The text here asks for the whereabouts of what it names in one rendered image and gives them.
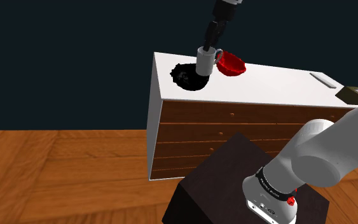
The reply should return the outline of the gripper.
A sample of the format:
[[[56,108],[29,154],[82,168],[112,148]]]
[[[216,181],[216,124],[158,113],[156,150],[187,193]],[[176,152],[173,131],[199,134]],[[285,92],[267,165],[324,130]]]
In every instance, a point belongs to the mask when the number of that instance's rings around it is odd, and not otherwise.
[[[216,0],[212,11],[215,21],[211,21],[207,27],[203,51],[208,52],[212,45],[217,45],[219,38],[224,33],[227,21],[233,19],[237,6],[238,0]]]

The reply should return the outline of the black bowl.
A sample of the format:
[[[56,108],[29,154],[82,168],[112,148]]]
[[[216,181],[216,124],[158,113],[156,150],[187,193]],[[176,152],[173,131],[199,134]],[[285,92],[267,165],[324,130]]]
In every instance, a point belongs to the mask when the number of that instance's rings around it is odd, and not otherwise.
[[[170,75],[177,86],[189,91],[201,90],[209,82],[209,76],[196,72],[196,64],[177,64]]]

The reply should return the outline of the grey mug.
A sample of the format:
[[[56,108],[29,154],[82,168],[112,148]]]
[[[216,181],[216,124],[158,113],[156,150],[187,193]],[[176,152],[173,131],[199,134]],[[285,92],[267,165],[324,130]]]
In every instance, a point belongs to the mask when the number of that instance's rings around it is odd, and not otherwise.
[[[210,47],[207,51],[199,47],[196,55],[196,73],[200,76],[209,76],[213,72],[213,67],[223,57],[222,49]]]

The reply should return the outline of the red bowl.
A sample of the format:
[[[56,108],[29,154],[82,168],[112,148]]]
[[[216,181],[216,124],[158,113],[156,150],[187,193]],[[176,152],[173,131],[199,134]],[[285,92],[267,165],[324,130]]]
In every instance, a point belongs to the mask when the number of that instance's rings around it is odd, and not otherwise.
[[[239,76],[247,70],[244,61],[227,51],[223,52],[223,56],[217,63],[217,69],[225,76]]]

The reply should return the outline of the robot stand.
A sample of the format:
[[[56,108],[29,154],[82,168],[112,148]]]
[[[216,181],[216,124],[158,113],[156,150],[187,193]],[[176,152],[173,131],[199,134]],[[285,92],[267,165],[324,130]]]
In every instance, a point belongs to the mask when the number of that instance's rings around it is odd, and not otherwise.
[[[247,207],[242,182],[271,160],[236,133],[179,182],[163,224],[267,224]]]

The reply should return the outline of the white and brown chest of drawers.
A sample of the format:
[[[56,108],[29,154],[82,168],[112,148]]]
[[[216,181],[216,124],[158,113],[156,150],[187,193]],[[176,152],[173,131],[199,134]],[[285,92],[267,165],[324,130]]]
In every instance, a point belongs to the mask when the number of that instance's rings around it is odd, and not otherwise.
[[[247,64],[239,76],[213,70],[197,91],[177,86],[170,75],[194,57],[156,52],[153,56],[147,122],[148,175],[151,180],[181,178],[237,132],[276,155],[306,122],[335,122],[352,109],[313,71]]]

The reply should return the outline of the grey flat remote control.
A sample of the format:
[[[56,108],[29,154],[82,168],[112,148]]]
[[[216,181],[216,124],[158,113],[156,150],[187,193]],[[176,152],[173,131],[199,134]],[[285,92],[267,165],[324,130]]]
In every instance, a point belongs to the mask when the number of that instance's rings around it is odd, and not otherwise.
[[[332,88],[332,89],[337,88],[336,85],[332,84],[330,81],[325,79],[325,77],[323,75],[321,75],[320,73],[310,72],[310,75],[313,76],[316,80],[318,80],[319,82],[321,82],[323,85],[325,85],[328,88]]]

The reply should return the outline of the olive tissue box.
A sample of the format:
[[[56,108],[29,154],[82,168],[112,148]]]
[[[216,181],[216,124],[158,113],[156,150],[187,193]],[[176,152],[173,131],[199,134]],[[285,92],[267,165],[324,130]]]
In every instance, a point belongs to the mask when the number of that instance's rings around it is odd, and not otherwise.
[[[343,87],[335,96],[346,104],[358,105],[358,87]]]

